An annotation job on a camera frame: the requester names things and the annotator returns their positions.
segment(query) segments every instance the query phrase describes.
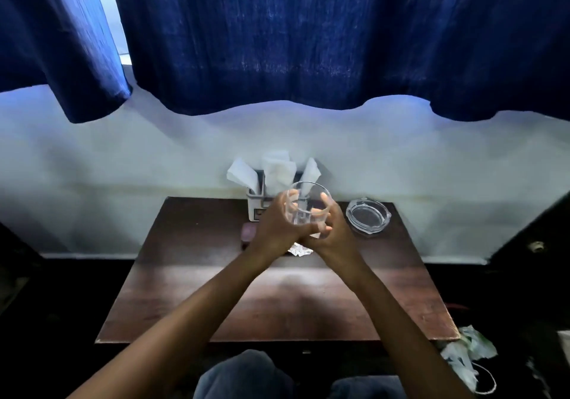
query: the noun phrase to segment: dark brown tabletop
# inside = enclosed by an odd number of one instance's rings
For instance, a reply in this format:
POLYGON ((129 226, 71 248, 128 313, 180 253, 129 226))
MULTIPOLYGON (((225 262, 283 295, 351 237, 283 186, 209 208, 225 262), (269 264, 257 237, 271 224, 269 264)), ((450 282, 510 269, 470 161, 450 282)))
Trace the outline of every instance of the dark brown tabletop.
MULTIPOLYGON (((343 209, 346 203, 340 203, 343 209)), ((458 331, 400 215, 360 250, 431 340, 458 331)), ((244 199, 167 198, 97 343, 130 343, 240 252, 244 199)), ((215 342, 378 340, 362 304, 317 254, 282 256, 256 278, 212 337, 215 342)))

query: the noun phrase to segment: curtain fold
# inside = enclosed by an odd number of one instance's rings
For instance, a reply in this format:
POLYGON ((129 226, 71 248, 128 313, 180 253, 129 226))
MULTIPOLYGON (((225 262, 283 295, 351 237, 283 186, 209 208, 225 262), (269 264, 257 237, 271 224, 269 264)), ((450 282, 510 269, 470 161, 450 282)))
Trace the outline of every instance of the curtain fold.
POLYGON ((117 0, 139 85, 175 112, 412 94, 454 120, 570 119, 570 0, 117 0))
POLYGON ((74 123, 130 96, 100 0, 0 0, 0 92, 38 84, 74 123))

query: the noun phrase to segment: glass rim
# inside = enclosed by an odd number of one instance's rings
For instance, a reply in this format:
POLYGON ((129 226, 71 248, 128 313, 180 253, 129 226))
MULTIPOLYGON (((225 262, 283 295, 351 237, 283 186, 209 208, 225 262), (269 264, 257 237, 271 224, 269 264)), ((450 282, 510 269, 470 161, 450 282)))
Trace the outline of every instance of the glass rim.
MULTIPOLYGON (((326 187, 324 187, 323 185, 321 185, 321 184, 319 184, 319 183, 315 183, 314 181, 300 180, 300 181, 296 181, 295 183, 293 183, 293 184, 292 184, 291 186, 289 186, 289 188, 287 189, 287 194, 286 194, 286 195, 287 195, 287 200, 286 200, 286 202, 287 202, 288 204, 293 204, 293 201, 291 201, 291 200, 290 200, 290 197, 289 197, 289 191, 290 191, 290 190, 299 190, 299 189, 297 189, 295 186, 296 186, 296 185, 300 185, 301 183, 310 183, 311 185, 316 185, 316 186, 321 187, 321 188, 323 189, 323 192, 324 192, 324 193, 331 199, 331 201, 332 201, 331 193, 330 193, 330 192, 328 191, 328 189, 327 189, 326 187)), ((329 209, 330 209, 330 206, 326 206, 326 207, 323 208, 321 211, 322 211, 323 214, 324 214, 325 212, 328 213, 328 210, 329 210, 329 209)), ((313 214, 313 213, 311 213, 311 212, 308 211, 308 210, 303 210, 303 209, 300 208, 298 205, 297 205, 297 210, 302 211, 303 213, 313 214)))

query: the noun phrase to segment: person's left hand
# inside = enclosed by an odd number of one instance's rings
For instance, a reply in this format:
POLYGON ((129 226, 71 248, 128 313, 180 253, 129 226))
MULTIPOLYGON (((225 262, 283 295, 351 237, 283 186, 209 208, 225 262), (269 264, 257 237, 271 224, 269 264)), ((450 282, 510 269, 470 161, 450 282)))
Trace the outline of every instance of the person's left hand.
POLYGON ((299 239, 319 232, 317 223, 293 225, 285 218, 286 194, 285 191, 277 195, 270 207, 263 212, 255 236, 248 246, 249 250, 266 258, 269 263, 285 254, 299 239))

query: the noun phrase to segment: blue jeans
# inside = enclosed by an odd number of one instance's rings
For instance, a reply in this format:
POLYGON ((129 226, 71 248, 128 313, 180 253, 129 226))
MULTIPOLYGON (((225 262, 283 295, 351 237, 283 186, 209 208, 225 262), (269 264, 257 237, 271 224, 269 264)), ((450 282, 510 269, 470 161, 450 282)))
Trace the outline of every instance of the blue jeans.
MULTIPOLYGON (((196 386, 194 399, 293 399, 295 383, 266 353, 248 349, 218 363, 196 386)), ((345 378, 331 386, 329 399, 405 399, 397 376, 345 378)))

